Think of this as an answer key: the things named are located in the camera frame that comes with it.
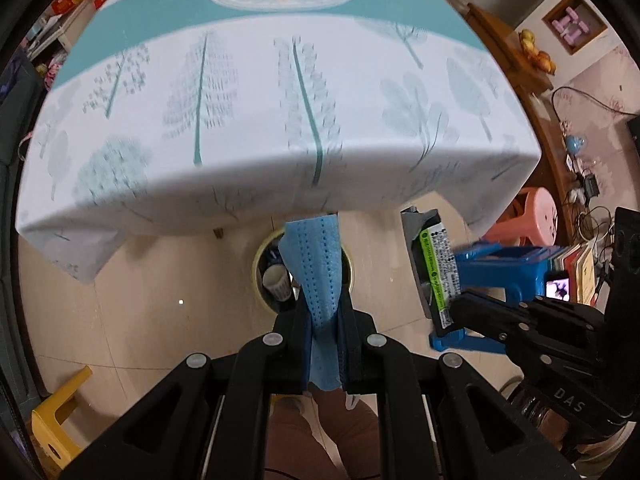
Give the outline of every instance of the tiled floor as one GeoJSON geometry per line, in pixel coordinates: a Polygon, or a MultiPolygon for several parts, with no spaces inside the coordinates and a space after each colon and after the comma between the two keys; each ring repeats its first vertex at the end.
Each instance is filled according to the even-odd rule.
{"type": "MultiPolygon", "coordinates": [[[[454,245],[472,239],[439,195],[428,194],[415,205],[439,209],[454,245]]],[[[354,265],[354,307],[370,312],[380,332],[413,352],[435,356],[399,212],[338,217],[354,265]]],[[[268,219],[226,229],[222,240],[213,234],[135,237],[93,285],[76,282],[20,240],[22,302],[45,386],[55,390],[84,364],[93,371],[80,389],[78,409],[64,424],[78,444],[91,442],[191,352],[231,354],[271,329],[273,315],[254,297],[250,267],[260,243],[281,223],[268,219]]],[[[506,357],[461,353],[496,387],[518,373],[506,357]]],[[[312,425],[315,416],[317,425],[313,403],[305,402],[306,416],[312,425]]],[[[320,428],[316,435],[335,456],[320,428]]]]}

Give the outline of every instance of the wooden frame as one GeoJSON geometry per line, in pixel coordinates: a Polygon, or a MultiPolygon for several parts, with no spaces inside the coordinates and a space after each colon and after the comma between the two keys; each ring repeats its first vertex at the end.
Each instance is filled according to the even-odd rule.
{"type": "Polygon", "coordinates": [[[607,30],[607,25],[602,21],[598,13],[584,0],[560,0],[560,2],[542,18],[542,21],[546,23],[546,26],[549,27],[554,36],[562,43],[564,49],[571,56],[607,30]],[[554,20],[560,20],[565,17],[567,7],[575,10],[580,15],[581,20],[589,22],[588,25],[590,26],[589,33],[583,35],[584,37],[580,43],[574,46],[568,44],[552,24],[554,20]]]}

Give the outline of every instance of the yellow plastic stool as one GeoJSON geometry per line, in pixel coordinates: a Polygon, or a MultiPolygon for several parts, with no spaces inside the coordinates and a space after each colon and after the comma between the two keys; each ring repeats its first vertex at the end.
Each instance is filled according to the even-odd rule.
{"type": "Polygon", "coordinates": [[[78,406],[74,395],[91,374],[91,368],[85,366],[31,412],[33,436],[45,453],[62,469],[82,450],[69,438],[61,424],[78,406]]]}

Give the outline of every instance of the stack of books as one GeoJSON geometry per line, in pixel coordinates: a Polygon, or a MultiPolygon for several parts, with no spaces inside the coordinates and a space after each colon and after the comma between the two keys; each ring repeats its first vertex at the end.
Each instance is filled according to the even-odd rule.
{"type": "Polygon", "coordinates": [[[552,260],[552,270],[566,270],[569,274],[569,300],[573,303],[595,304],[594,242],[567,247],[552,260]]]}

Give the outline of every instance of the pink plastic stool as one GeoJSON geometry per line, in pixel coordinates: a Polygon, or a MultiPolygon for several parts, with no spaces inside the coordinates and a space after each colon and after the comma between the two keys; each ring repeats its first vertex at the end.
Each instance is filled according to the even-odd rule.
{"type": "Polygon", "coordinates": [[[527,196],[524,213],[495,223],[484,238],[490,242],[499,242],[526,237],[535,246],[553,245],[558,231],[558,210],[551,193],[545,187],[523,187],[517,196],[521,195],[527,196]]]}

